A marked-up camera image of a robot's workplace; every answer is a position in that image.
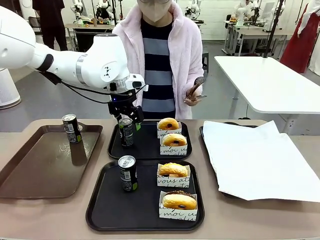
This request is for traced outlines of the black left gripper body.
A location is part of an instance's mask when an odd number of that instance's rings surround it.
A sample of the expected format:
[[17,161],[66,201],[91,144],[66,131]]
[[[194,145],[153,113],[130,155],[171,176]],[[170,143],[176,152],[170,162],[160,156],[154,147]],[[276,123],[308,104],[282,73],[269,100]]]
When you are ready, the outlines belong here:
[[136,99],[137,97],[135,91],[111,94],[110,101],[107,103],[109,113],[113,116],[133,115],[136,111],[136,107],[134,106],[133,102]]

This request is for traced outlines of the person's left hand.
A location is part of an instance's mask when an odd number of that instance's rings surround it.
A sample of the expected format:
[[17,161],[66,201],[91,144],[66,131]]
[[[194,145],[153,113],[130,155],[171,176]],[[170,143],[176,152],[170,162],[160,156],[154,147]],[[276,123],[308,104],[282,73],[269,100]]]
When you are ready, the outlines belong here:
[[196,92],[191,93],[190,91],[187,91],[183,102],[190,107],[194,107],[201,101],[197,96]]

